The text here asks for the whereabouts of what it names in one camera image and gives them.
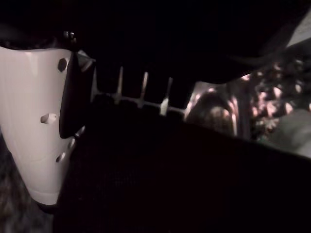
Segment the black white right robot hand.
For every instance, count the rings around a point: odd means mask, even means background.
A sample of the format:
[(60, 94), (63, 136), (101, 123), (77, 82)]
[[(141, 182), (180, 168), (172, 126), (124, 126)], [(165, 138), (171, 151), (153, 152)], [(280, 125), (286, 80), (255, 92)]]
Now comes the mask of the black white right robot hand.
[(308, 0), (3, 0), (0, 131), (31, 198), (57, 204), (92, 84), (181, 107), (302, 41)]

